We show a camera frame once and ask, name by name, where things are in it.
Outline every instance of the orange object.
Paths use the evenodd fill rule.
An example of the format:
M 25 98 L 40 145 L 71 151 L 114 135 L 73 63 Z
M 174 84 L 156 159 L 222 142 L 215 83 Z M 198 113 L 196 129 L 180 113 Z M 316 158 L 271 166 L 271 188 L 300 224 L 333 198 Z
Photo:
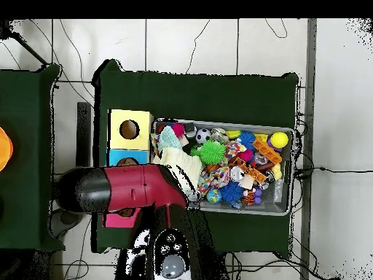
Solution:
M 13 144 L 5 131 L 0 127 L 0 171 L 5 168 L 13 154 Z
M 258 170 L 253 168 L 248 162 L 245 162 L 240 157 L 236 157 L 233 161 L 228 163 L 228 166 L 239 166 L 245 173 L 253 177 L 258 183 L 262 184 L 267 178 L 265 175 L 260 173 Z
M 253 190 L 248 191 L 248 195 L 242 198 L 242 202 L 244 202 L 247 206 L 251 206 L 254 204 L 254 192 Z
M 253 146 L 274 164 L 280 163 L 283 160 L 283 158 L 272 147 L 269 147 L 268 144 L 264 143 L 258 136 L 255 138 Z

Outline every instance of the green mat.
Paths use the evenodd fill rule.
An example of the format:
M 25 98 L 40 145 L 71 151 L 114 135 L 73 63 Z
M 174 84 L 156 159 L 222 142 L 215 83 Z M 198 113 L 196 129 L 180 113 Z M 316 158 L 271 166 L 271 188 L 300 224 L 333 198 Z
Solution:
M 96 71 L 94 156 L 105 164 L 108 109 L 149 111 L 157 117 L 294 128 L 296 74 L 208 76 L 121 71 L 114 60 Z M 278 252 L 288 257 L 290 214 L 205 213 L 216 250 Z M 102 227 L 97 247 L 128 248 L 130 230 Z
M 55 251 L 48 228 L 51 185 L 51 89 L 58 65 L 0 71 L 0 126 L 14 151 L 0 172 L 0 248 Z

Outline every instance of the colorful toy pile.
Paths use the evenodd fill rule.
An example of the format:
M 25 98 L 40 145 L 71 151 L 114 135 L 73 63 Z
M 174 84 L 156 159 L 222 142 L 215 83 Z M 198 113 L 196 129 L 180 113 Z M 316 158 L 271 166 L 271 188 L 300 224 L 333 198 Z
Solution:
M 284 132 L 268 136 L 223 128 L 197 129 L 191 123 L 179 122 L 158 122 L 152 134 L 155 162 L 167 147 L 199 158 L 201 166 L 196 165 L 193 171 L 189 167 L 186 173 L 193 179 L 197 198 L 212 204 L 225 201 L 237 209 L 261 204 L 263 190 L 281 179 L 280 153 L 287 144 Z

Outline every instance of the gray plastic bin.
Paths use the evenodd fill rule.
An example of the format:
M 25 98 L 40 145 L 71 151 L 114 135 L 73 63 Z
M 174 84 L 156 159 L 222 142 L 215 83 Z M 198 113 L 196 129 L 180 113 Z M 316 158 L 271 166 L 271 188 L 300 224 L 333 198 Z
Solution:
M 261 214 L 270 216 L 284 216 L 291 210 L 291 199 L 293 192 L 293 176 L 294 176 L 294 150 L 295 150 L 295 131 L 290 128 L 267 127 L 260 125 L 238 125 L 232 123 L 222 122 L 203 122 L 193 120 L 176 120 L 180 123 L 193 123 L 199 130 L 201 128 L 223 128 L 226 131 L 242 130 L 250 131 L 252 133 L 272 134 L 274 132 L 282 131 L 288 136 L 288 144 L 283 148 L 281 157 L 283 158 L 280 166 L 282 171 L 282 178 L 270 184 L 270 186 L 263 190 L 262 204 L 243 206 L 241 209 L 235 209 L 226 202 L 211 204 L 206 199 L 199 202 L 190 202 L 189 207 L 200 207 L 203 211 L 217 211 L 226 213 L 238 214 Z M 153 122 L 153 132 L 157 123 L 168 122 L 167 119 L 159 118 Z

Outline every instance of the green spiky ball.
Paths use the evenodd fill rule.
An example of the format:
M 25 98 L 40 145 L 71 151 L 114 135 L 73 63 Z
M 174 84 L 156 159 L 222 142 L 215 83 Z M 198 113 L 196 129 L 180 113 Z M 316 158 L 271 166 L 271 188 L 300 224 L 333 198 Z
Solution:
M 198 147 L 201 147 L 202 145 L 201 144 L 196 144 L 196 145 L 193 145 L 193 147 L 190 149 L 190 155 L 193 157 L 193 156 L 200 156 L 200 150 L 198 150 L 197 148 Z
M 206 141 L 200 150 L 200 159 L 206 164 L 218 164 L 225 156 L 225 146 L 216 141 Z

